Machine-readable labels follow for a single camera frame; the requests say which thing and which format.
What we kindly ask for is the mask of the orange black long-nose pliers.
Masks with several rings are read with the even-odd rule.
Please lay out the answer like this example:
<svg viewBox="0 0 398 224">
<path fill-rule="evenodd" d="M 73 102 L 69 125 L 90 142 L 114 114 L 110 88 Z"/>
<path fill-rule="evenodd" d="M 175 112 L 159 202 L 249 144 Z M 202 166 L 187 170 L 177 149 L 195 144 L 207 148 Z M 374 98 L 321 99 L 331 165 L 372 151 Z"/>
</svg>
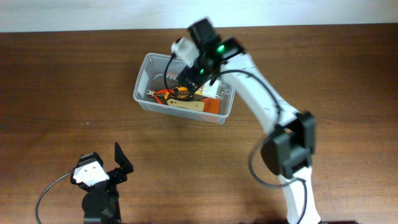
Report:
<svg viewBox="0 0 398 224">
<path fill-rule="evenodd" d="M 193 100 L 194 96 L 190 94 L 187 87 L 176 86 L 170 89 L 165 95 L 164 99 L 175 99 L 180 101 L 190 101 Z"/>
</svg>

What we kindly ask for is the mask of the clear box of coloured bits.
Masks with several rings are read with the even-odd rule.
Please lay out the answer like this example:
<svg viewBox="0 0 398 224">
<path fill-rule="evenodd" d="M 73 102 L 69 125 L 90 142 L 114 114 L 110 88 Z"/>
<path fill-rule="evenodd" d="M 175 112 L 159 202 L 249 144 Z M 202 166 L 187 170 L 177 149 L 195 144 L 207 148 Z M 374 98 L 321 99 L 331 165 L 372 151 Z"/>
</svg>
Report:
<svg viewBox="0 0 398 224">
<path fill-rule="evenodd" d="M 208 81 L 200 87 L 195 94 L 207 98 L 222 100 L 230 94 L 230 89 L 229 85 L 221 80 L 216 80 L 212 85 L 210 85 L 210 81 Z"/>
</svg>

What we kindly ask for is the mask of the clear plastic container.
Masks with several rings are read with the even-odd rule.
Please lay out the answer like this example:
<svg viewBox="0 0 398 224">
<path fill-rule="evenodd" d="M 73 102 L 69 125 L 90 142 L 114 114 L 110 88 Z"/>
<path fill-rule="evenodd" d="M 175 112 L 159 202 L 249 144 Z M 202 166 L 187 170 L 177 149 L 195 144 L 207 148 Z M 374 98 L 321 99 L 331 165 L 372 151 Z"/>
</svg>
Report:
<svg viewBox="0 0 398 224">
<path fill-rule="evenodd" d="M 149 53 L 145 56 L 133 93 L 134 99 L 140 104 L 141 108 L 155 113 L 223 124 L 233 107 L 235 90 L 231 86 L 228 87 L 227 95 L 220 101 L 218 114 L 178 108 L 170 106 L 166 102 L 160 104 L 153 96 L 146 93 L 147 90 L 159 91 L 165 88 L 164 70 L 169 60 L 169 55 Z"/>
</svg>

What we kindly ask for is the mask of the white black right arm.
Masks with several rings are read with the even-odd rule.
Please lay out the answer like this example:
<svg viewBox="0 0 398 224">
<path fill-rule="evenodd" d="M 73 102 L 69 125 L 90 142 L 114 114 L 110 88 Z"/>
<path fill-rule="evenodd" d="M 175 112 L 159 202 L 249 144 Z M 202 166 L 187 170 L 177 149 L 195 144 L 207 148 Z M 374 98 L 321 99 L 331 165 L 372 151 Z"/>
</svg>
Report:
<svg viewBox="0 0 398 224">
<path fill-rule="evenodd" d="M 171 46 L 186 65 L 179 84 L 191 94 L 217 80 L 233 87 L 265 134 L 249 154 L 251 175 L 263 186 L 283 190 L 288 223 L 321 223 L 312 190 L 315 117 L 286 102 L 239 41 L 222 39 L 207 18 L 192 24 L 188 33 Z"/>
</svg>

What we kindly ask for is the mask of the orange scraper wooden handle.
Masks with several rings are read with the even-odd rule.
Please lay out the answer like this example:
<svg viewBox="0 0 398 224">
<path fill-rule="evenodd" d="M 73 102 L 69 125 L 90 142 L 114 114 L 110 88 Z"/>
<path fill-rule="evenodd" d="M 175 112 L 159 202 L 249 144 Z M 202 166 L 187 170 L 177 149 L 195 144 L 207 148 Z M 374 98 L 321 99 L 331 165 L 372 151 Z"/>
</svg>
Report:
<svg viewBox="0 0 398 224">
<path fill-rule="evenodd" d="M 167 100 L 167 104 L 170 106 L 176 106 L 179 108 L 185 108 L 189 110 L 219 114 L 221 100 L 212 98 L 203 98 L 199 101 L 181 101 L 175 99 Z"/>
</svg>

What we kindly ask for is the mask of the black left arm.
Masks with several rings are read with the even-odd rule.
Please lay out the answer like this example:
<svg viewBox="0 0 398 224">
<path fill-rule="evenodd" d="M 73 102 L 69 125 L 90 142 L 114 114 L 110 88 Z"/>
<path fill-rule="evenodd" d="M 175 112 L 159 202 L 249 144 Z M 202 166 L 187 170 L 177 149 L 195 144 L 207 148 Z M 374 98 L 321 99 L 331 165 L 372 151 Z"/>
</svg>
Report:
<svg viewBox="0 0 398 224">
<path fill-rule="evenodd" d="M 82 155 L 72 171 L 70 182 L 86 191 L 81 207 L 84 223 L 121 223 L 117 185 L 127 181 L 134 172 L 118 142 L 114 143 L 114 161 L 119 165 L 111 171 L 103 169 L 97 152 Z"/>
</svg>

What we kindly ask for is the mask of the orange perforated strip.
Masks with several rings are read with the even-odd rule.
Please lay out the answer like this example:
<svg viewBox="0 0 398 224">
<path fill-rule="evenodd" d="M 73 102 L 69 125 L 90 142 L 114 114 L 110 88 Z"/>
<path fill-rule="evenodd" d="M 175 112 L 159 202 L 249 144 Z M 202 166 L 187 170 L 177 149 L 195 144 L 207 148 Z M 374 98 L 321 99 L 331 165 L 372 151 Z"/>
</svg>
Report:
<svg viewBox="0 0 398 224">
<path fill-rule="evenodd" d="M 177 79 L 177 75 L 174 74 L 174 73 L 171 73 L 171 72 L 168 72 L 166 74 L 166 76 L 167 76 L 167 79 L 169 79 L 169 80 L 176 80 Z"/>
</svg>

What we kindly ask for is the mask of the red handled small pliers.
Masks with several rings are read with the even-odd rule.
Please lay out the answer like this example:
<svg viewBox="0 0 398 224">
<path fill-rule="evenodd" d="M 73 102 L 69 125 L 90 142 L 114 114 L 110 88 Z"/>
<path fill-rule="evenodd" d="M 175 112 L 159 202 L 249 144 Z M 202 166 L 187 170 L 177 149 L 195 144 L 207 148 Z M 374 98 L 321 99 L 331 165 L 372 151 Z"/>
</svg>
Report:
<svg viewBox="0 0 398 224">
<path fill-rule="evenodd" d="M 176 97 L 175 92 L 173 90 L 168 90 L 168 89 L 162 89 L 158 91 L 146 90 L 145 94 L 153 97 L 156 100 L 156 102 L 162 105 L 166 105 L 167 100 Z"/>
</svg>

